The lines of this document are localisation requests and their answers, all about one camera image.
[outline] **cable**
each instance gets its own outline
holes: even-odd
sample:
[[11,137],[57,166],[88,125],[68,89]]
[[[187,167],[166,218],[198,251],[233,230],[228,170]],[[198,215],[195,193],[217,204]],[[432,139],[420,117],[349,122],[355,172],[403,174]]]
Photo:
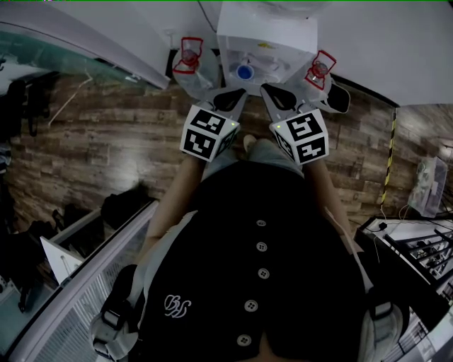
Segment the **cable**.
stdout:
[[[353,222],[353,223],[356,223],[357,225],[362,226],[362,224],[361,224],[361,223],[358,223],[357,221],[351,220],[350,218],[349,218],[348,220],[351,221],[351,222]],[[383,229],[381,229],[381,230],[371,230],[371,229],[369,229],[369,228],[365,228],[365,230],[368,230],[368,231],[370,231],[370,232],[372,232],[372,233],[378,233],[379,231],[383,231]]]
[[[409,206],[409,204],[406,204],[406,205],[404,205],[403,207],[401,207],[401,208],[399,209],[398,216],[399,216],[399,219],[400,219],[401,221],[404,220],[404,219],[406,218],[406,214],[407,214],[407,212],[408,212],[408,210],[409,210],[408,206]],[[403,218],[401,219],[401,212],[403,211],[403,209],[404,209],[405,207],[407,207],[408,210],[406,210],[406,212],[404,213]]]
[[381,204],[381,212],[382,212],[382,215],[384,215],[384,220],[385,220],[385,222],[387,222],[387,217],[385,216],[384,210],[382,209],[382,204]]
[[374,248],[376,249],[377,264],[381,264],[381,261],[379,260],[379,253],[377,252],[376,238],[377,238],[377,236],[375,236],[375,237],[373,238],[373,243],[374,243]]
[[205,12],[205,10],[204,10],[202,4],[201,4],[199,1],[197,1],[197,2],[198,2],[198,6],[200,7],[201,11],[203,12],[203,15],[204,15],[205,18],[206,18],[207,23],[210,25],[212,31],[213,31],[214,33],[217,33],[217,31],[215,31],[214,27],[212,26],[212,24],[211,24],[209,18],[207,17],[206,12]]
[[54,114],[54,117],[52,117],[52,119],[49,121],[49,124],[47,125],[48,127],[50,127],[50,125],[52,124],[52,122],[54,121],[55,118],[57,118],[57,116],[60,114],[60,112],[69,104],[69,102],[71,102],[74,97],[77,95],[77,93],[79,92],[80,88],[82,88],[85,84],[91,82],[93,80],[93,78],[91,78],[90,74],[86,71],[86,68],[85,68],[85,74],[86,76],[88,77],[88,79],[86,79],[85,81],[83,81],[82,83],[79,84],[79,87],[77,87],[76,91],[74,92],[74,94],[65,102],[65,104],[63,104],[61,106],[61,108],[57,111],[57,113]]

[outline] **shirt button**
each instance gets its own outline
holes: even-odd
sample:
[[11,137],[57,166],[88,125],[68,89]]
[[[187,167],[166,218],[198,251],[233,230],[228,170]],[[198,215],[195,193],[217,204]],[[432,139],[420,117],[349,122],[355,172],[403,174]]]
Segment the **shirt button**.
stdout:
[[254,300],[248,300],[244,307],[247,312],[255,312],[258,309],[258,304]]
[[248,336],[247,334],[241,334],[238,339],[237,339],[238,345],[241,347],[247,347],[250,346],[250,343],[252,343],[252,338]]
[[259,242],[256,244],[256,248],[261,252],[265,252],[268,249],[268,246],[265,243]]
[[270,276],[270,272],[267,269],[261,268],[260,270],[258,270],[258,276],[261,279],[267,279]]

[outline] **white panel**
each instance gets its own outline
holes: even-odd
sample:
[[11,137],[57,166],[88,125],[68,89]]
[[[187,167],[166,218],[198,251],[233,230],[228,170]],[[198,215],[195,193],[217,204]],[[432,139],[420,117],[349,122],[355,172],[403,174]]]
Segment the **white panel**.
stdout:
[[399,105],[453,103],[448,2],[334,2],[318,15],[333,73]]
[[165,74],[168,46],[129,2],[59,2],[52,6],[112,39]]
[[3,3],[0,27],[100,57],[155,86],[168,86],[170,48],[126,3]]
[[[180,39],[187,36],[201,37],[207,47],[218,48],[215,32],[197,1],[134,1],[127,4],[133,4],[161,39],[173,49],[180,48]],[[217,28],[217,22],[212,25],[214,29]]]
[[41,243],[58,284],[63,283],[84,262],[81,257],[51,243],[43,236],[41,236]]

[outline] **plastic container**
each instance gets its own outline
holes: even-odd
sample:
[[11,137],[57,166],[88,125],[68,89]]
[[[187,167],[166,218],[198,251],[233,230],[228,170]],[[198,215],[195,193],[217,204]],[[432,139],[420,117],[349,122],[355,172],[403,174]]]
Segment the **plastic container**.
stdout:
[[448,167],[438,157],[423,158],[417,169],[417,181],[409,195],[408,205],[421,216],[433,218],[439,212]]
[[311,61],[307,62],[287,80],[286,84],[301,90],[305,94],[306,102],[321,102],[326,100],[328,97],[328,93],[330,92],[332,86],[332,78],[330,74],[327,74],[324,78],[324,89],[321,90],[317,88],[305,78],[311,66]]
[[173,59],[173,76],[190,97],[204,100],[205,93],[218,88],[219,62],[199,37],[183,37]]

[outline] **wooden floor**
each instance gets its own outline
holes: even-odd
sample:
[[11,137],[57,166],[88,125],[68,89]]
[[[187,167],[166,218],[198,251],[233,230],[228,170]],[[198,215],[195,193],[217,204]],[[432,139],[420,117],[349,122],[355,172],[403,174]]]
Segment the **wooden floor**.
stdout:
[[[51,117],[81,81],[63,77],[52,82]],[[348,114],[324,114],[331,148],[326,163],[356,228],[380,213],[394,109],[348,90]],[[182,158],[178,147],[190,104],[176,84],[154,90],[103,81],[82,88],[50,127],[48,119],[41,119],[36,137],[28,135],[24,121],[22,136],[11,140],[13,160],[6,174],[18,229],[26,230],[34,220],[53,222],[52,211],[69,203],[94,209],[138,182],[149,187],[151,196],[161,197]],[[397,115],[387,216],[396,216],[406,205],[420,157],[440,155],[449,162],[453,149],[448,138],[453,136],[452,106],[404,107]],[[246,133],[271,138],[260,98],[248,98],[240,122],[236,149]]]

